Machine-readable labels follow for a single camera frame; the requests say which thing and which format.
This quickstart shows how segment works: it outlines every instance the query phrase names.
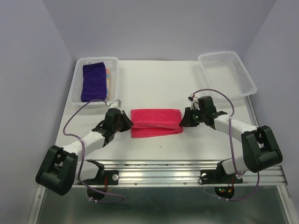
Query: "gray floor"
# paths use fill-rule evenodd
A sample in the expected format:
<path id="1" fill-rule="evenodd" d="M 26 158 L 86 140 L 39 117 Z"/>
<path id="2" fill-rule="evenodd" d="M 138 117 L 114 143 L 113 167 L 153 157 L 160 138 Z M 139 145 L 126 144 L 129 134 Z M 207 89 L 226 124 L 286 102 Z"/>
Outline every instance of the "gray floor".
<path id="1" fill-rule="evenodd" d="M 252 187 L 237 187 L 235 198 Z M 284 224 L 288 223 L 275 186 L 259 187 L 241 202 L 225 202 L 205 192 L 213 188 L 112 189 L 126 199 L 118 204 L 88 201 L 85 188 L 65 196 L 46 190 L 39 224 Z"/>

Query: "pink towel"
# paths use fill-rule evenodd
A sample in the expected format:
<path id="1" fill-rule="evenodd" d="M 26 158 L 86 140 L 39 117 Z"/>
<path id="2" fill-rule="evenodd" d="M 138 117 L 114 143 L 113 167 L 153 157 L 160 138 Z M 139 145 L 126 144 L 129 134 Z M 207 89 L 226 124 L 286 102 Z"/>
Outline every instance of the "pink towel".
<path id="1" fill-rule="evenodd" d="M 147 138 L 179 134 L 183 128 L 181 111 L 175 109 L 137 109 L 131 110 L 131 121 L 134 123 L 132 138 Z"/>

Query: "screw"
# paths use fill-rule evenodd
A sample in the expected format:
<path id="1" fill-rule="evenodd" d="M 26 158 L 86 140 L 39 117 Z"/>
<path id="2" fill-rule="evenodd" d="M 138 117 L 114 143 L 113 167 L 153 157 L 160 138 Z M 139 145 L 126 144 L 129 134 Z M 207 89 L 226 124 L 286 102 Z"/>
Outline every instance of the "screw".
<path id="1" fill-rule="evenodd" d="M 112 180 L 117 181 L 118 180 L 118 175 L 117 174 L 113 174 L 112 175 Z"/>

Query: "robotic arm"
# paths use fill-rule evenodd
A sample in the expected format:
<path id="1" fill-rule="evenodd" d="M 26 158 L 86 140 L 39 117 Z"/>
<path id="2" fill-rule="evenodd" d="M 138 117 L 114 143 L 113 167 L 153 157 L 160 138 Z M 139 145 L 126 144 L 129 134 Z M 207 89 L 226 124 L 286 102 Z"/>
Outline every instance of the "robotic arm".
<path id="1" fill-rule="evenodd" d="M 85 146 L 85 156 L 96 149 L 106 146 L 114 139 L 114 135 L 119 132 L 127 131 L 133 123 L 124 111 L 120 110 L 121 101 L 113 101 L 110 105 L 105 119 L 101 121 L 83 139 Z M 36 182 L 54 191 L 59 195 L 65 195 L 73 184 L 79 182 L 78 161 L 82 159 L 82 144 L 78 140 L 67 146 L 52 146 L 36 175 Z M 104 174 L 104 166 L 94 160 L 87 160 L 84 163 L 81 180 L 98 178 Z"/>
<path id="2" fill-rule="evenodd" d="M 180 126 L 195 127 L 205 123 L 214 130 L 229 134 L 229 115 L 223 111 L 217 112 L 210 96 L 196 98 L 192 94 L 188 99 L 191 107 L 185 108 Z M 243 155 L 235 158 L 239 172 L 250 170 L 257 173 L 282 162 L 282 154 L 268 126 L 256 127 L 231 119 L 231 134 L 242 143 Z M 216 169 L 203 170 L 202 173 L 206 174 L 203 184 L 229 183 L 236 173 L 233 158 L 221 161 Z"/>

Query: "white basket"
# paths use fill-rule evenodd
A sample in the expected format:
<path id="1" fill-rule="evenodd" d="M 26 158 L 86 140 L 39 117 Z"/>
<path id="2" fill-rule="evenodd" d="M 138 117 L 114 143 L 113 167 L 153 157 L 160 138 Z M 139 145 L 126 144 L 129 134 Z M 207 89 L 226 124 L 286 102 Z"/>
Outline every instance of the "white basket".
<path id="1" fill-rule="evenodd" d="M 110 69 L 108 97 L 106 101 L 113 101 L 115 98 L 116 76 L 118 73 L 119 61 L 116 57 L 87 57 L 77 61 L 74 77 L 71 84 L 71 102 L 75 105 L 84 105 L 81 101 L 83 86 L 83 65 L 103 62 L 106 68 Z M 89 105 L 104 105 L 104 102 L 93 102 Z"/>
<path id="2" fill-rule="evenodd" d="M 218 90 L 229 98 L 241 98 L 257 92 L 245 65 L 234 51 L 204 54 L 198 60 L 209 88 Z M 213 93 L 213 97 L 224 99 L 217 93 Z"/>

